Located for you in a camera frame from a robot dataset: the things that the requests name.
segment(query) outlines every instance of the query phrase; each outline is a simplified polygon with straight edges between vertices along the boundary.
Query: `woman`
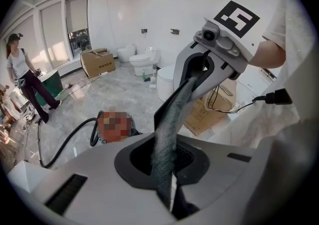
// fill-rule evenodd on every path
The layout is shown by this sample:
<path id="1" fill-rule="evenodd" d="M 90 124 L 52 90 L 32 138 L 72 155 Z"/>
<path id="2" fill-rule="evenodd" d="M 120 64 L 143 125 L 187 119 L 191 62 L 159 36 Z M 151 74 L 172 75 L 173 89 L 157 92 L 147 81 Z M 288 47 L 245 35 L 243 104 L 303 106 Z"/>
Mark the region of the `woman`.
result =
<path id="1" fill-rule="evenodd" d="M 61 105 L 44 87 L 42 82 L 35 77 L 35 68 L 28 59 L 27 53 L 18 49 L 20 37 L 17 34 L 11 34 L 6 45 L 7 70 L 10 81 L 14 84 L 17 79 L 25 79 L 25 86 L 21 87 L 23 95 L 33 104 L 42 120 L 47 123 L 49 114 L 46 113 L 35 98 L 33 88 L 44 98 L 44 100 L 53 109 Z"/>

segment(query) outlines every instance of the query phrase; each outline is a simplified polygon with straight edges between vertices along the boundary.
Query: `gray cloth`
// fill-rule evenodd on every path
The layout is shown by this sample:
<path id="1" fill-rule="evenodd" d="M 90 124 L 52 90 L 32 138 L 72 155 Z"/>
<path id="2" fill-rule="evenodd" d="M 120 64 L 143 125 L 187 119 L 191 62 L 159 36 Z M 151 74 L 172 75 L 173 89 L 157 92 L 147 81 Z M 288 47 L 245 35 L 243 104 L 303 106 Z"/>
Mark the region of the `gray cloth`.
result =
<path id="1" fill-rule="evenodd" d="M 168 209 L 170 206 L 171 178 L 176 156 L 176 123 L 181 110 L 190 97 L 195 81 L 195 77 L 190 78 L 176 94 L 165 110 L 155 131 L 152 176 L 157 184 L 157 193 Z"/>

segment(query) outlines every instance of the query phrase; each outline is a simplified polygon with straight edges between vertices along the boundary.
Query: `wall fixture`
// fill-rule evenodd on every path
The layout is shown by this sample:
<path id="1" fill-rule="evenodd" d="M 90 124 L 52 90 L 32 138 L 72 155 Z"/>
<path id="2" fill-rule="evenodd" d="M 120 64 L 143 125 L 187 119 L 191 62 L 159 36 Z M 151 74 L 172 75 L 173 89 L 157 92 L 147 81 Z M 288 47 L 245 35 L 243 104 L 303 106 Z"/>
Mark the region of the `wall fixture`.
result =
<path id="1" fill-rule="evenodd" d="M 171 28 L 171 30 L 172 30 L 172 34 L 174 34 L 174 35 L 179 35 L 179 29 L 176 29 L 176 28 Z"/>

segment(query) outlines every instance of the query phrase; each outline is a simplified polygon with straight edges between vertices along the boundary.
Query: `cardboard box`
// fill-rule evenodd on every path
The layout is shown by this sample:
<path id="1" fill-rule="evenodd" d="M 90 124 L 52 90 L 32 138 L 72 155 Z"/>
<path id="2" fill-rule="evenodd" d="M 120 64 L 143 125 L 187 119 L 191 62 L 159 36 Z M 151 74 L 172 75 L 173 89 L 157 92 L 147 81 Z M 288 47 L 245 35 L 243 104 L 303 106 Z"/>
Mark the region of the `cardboard box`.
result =
<path id="1" fill-rule="evenodd" d="M 227 95 L 219 87 L 218 95 L 213 108 L 228 112 L 236 104 L 236 82 L 226 79 L 221 85 L 225 86 L 233 94 L 233 96 Z M 184 122 L 184 125 L 196 136 L 201 135 L 203 132 L 215 125 L 221 118 L 227 116 L 226 113 L 220 113 L 206 109 L 206 107 L 211 108 L 217 92 L 213 94 L 211 101 L 209 102 L 212 94 L 213 90 L 196 100 L 189 115 L 186 118 L 186 121 Z"/>
<path id="2" fill-rule="evenodd" d="M 81 54 L 81 64 L 89 78 L 115 70 L 113 54 L 107 49 L 86 50 Z"/>

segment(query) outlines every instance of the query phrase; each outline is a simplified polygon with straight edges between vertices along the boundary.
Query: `white toilet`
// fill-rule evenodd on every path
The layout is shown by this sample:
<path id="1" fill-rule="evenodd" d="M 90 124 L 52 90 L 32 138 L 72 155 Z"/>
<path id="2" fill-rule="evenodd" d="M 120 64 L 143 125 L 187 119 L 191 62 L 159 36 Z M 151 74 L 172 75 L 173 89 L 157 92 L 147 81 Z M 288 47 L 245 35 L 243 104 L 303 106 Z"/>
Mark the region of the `white toilet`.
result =
<path id="1" fill-rule="evenodd" d="M 130 44 L 125 48 L 118 49 L 118 57 L 121 62 L 129 62 L 130 58 L 135 55 L 136 45 Z"/>
<path id="2" fill-rule="evenodd" d="M 166 101 L 174 92 L 173 77 L 175 64 L 163 67 L 158 71 L 156 87 L 159 99 Z"/>
<path id="3" fill-rule="evenodd" d="M 135 75 L 142 76 L 153 73 L 153 65 L 160 61 L 160 49 L 146 48 L 145 54 L 130 57 L 130 64 L 134 67 Z"/>

